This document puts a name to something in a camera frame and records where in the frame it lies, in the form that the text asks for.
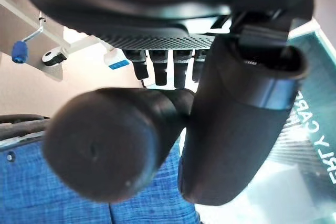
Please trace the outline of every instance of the blue lever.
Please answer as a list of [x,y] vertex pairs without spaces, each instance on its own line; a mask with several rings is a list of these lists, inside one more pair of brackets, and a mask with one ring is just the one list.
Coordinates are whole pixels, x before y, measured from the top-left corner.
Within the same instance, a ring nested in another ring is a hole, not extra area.
[[23,64],[28,60],[28,46],[23,41],[14,44],[12,50],[12,61],[17,64]]

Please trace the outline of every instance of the white wall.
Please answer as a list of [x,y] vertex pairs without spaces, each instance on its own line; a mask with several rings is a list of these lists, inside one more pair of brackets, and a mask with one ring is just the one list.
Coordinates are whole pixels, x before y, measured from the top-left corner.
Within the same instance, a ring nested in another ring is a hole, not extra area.
[[74,96],[102,87],[142,87],[133,66],[111,70],[97,57],[99,48],[77,52],[63,65],[57,79],[28,64],[15,64],[0,52],[0,115],[53,116]]
[[315,0],[314,18],[336,48],[336,0]]

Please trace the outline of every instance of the blue upholstery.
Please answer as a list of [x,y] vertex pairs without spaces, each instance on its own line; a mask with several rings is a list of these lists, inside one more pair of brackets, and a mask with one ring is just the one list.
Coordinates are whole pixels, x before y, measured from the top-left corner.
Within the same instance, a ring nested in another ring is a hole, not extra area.
[[[0,152],[0,223],[199,223],[194,206],[177,189],[178,144],[145,191],[114,206],[68,189],[49,169],[41,145]],[[7,160],[9,152],[14,162]]]

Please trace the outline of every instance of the perforated panel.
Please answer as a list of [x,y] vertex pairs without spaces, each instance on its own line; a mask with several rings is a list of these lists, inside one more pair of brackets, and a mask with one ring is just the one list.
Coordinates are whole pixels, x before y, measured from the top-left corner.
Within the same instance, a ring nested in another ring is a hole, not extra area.
[[182,38],[148,37],[148,36],[118,36],[99,35],[97,37],[116,48],[130,50],[179,50],[179,49],[208,49],[215,37],[192,35]]

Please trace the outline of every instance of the blue fabric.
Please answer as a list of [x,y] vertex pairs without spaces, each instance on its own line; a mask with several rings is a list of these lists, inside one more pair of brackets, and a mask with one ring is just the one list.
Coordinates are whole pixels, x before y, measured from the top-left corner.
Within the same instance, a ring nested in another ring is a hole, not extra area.
[[176,143],[152,184],[136,197],[113,205],[116,223],[199,223],[194,205],[177,187],[180,150]]
[[[177,189],[178,145],[150,187],[114,206],[96,204],[68,189],[49,169],[40,147],[38,142],[0,153],[1,224],[199,223],[194,206]],[[7,160],[10,151],[14,162]]]

